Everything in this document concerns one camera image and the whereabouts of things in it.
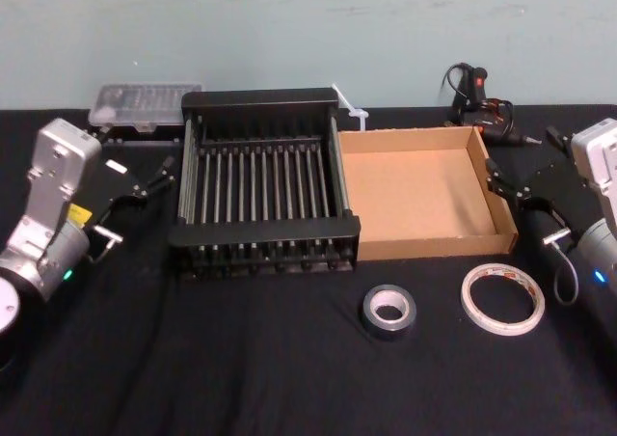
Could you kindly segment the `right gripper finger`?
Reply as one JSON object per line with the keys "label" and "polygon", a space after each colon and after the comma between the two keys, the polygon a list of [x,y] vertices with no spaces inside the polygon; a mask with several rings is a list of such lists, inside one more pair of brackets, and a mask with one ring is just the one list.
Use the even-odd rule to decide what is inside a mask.
{"label": "right gripper finger", "polygon": [[546,129],[546,137],[549,143],[560,151],[566,158],[572,159],[572,134],[565,134],[557,129],[555,126],[550,125]]}
{"label": "right gripper finger", "polygon": [[494,159],[486,159],[485,168],[488,174],[486,178],[488,190],[501,197],[511,207],[522,209],[524,202],[528,198],[528,193],[512,178],[507,176]]}

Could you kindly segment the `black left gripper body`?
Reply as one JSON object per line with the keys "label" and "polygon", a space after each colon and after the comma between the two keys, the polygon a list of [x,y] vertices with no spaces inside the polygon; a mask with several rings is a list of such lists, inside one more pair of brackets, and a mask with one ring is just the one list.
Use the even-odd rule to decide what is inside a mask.
{"label": "black left gripper body", "polygon": [[101,159],[82,180],[70,203],[70,222],[88,238],[84,257],[89,263],[101,262],[115,246],[123,243],[123,237],[105,221],[115,211],[146,203],[134,196],[134,187],[139,183],[126,166],[113,159]]}

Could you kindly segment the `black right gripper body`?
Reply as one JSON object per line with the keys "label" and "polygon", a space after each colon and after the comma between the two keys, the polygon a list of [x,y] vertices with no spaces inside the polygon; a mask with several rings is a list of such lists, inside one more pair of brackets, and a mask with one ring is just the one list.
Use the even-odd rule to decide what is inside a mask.
{"label": "black right gripper body", "polygon": [[570,160],[553,162],[530,176],[528,193],[519,211],[543,212],[558,229],[542,238],[555,248],[566,240],[589,263],[605,262],[605,217],[600,201]]}

